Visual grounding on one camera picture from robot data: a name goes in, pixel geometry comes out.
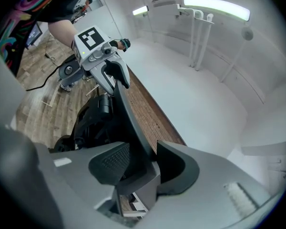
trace fluorescent light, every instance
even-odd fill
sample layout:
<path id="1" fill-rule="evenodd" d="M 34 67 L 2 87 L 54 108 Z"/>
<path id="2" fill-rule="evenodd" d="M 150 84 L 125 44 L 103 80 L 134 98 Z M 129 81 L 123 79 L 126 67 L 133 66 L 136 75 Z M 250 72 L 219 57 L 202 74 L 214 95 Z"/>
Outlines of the fluorescent light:
<path id="1" fill-rule="evenodd" d="M 141 7 L 135 11 L 133 11 L 133 15 L 137 15 L 137 14 L 140 14 L 140 13 L 145 13 L 148 11 L 148 7 L 147 6 L 144 6 L 144 7 Z"/>
<path id="2" fill-rule="evenodd" d="M 184 5 L 220 10 L 237 16 L 245 21 L 248 21 L 250 18 L 250 10 L 223 0 L 184 0 Z"/>

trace person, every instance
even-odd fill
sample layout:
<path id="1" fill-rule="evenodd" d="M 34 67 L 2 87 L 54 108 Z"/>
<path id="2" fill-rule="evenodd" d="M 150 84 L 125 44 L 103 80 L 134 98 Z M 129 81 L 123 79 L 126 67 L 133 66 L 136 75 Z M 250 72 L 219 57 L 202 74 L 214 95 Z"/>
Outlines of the person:
<path id="1" fill-rule="evenodd" d="M 73 9 L 77 2 L 78 0 L 53 0 L 46 8 L 44 8 L 38 17 L 38 21 L 48 23 L 49 31 L 54 38 L 70 48 L 72 48 L 74 36 L 78 33 L 74 25 L 71 23 Z M 86 0 L 85 8 L 87 8 L 91 2 L 92 0 Z M 113 41 L 112 43 L 114 43 L 118 49 L 126 50 L 123 40 L 119 42 Z M 82 75 L 82 70 L 79 70 L 72 77 L 63 80 L 61 88 L 68 92 L 71 91 L 74 83 L 80 80 Z"/>

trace wooden floor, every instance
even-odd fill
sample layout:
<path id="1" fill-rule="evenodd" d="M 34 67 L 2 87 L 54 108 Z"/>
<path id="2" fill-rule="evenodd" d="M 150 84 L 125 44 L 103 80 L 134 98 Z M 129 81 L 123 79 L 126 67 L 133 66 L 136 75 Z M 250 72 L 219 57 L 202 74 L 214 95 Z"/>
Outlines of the wooden floor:
<path id="1" fill-rule="evenodd" d="M 52 61 L 44 56 L 45 52 L 55 58 L 56 65 L 60 65 L 72 54 L 68 47 L 56 42 L 49 34 L 45 35 L 38 47 L 32 47 L 23 53 L 17 79 L 25 89 L 42 85 L 56 68 Z M 156 152 L 157 140 L 183 144 L 132 72 L 130 76 L 131 87 L 125 90 L 126 96 L 154 151 Z M 71 134 L 77 113 L 88 101 L 88 97 L 96 96 L 95 91 L 88 97 L 85 96 L 96 85 L 92 79 L 88 82 L 78 81 L 70 93 L 62 90 L 60 84 L 56 72 L 43 88 L 26 94 L 16 115 L 17 129 L 34 142 L 43 143 L 48 147 L 54 147 L 62 135 Z"/>

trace ceiling light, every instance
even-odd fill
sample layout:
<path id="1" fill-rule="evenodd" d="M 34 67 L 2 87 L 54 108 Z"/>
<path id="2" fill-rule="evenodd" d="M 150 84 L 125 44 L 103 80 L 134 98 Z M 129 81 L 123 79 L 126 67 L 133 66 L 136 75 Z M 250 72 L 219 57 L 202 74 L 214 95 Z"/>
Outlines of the ceiling light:
<path id="1" fill-rule="evenodd" d="M 140 13 L 145 13 L 148 11 L 148 7 L 147 6 L 144 6 L 144 7 L 141 7 L 135 11 L 133 11 L 133 15 L 137 15 L 137 14 L 140 14 Z"/>
<path id="2" fill-rule="evenodd" d="M 241 7 L 237 4 L 223 1 L 223 0 L 184 0 L 185 6 L 198 6 L 205 7 L 214 10 L 219 10 L 232 14 L 236 17 L 239 17 L 245 21 L 248 21 L 250 18 L 250 10 Z"/>

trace light fixture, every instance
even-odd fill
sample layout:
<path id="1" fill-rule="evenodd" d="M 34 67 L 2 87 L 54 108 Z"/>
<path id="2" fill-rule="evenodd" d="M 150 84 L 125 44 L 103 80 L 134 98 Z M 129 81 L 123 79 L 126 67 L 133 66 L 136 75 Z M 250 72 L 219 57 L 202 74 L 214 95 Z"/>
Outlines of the light fixture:
<path id="1" fill-rule="evenodd" d="M 250 10 L 246 9 L 237 4 L 223 1 L 223 0 L 184 0 L 185 6 L 198 6 L 205 7 L 214 10 L 219 10 L 232 14 L 236 17 L 239 17 L 245 21 L 248 21 L 250 18 Z"/>
<path id="2" fill-rule="evenodd" d="M 141 7 L 135 11 L 133 11 L 133 15 L 137 15 L 137 14 L 140 14 L 140 13 L 145 13 L 148 11 L 148 7 L 147 6 L 144 6 L 144 7 Z"/>

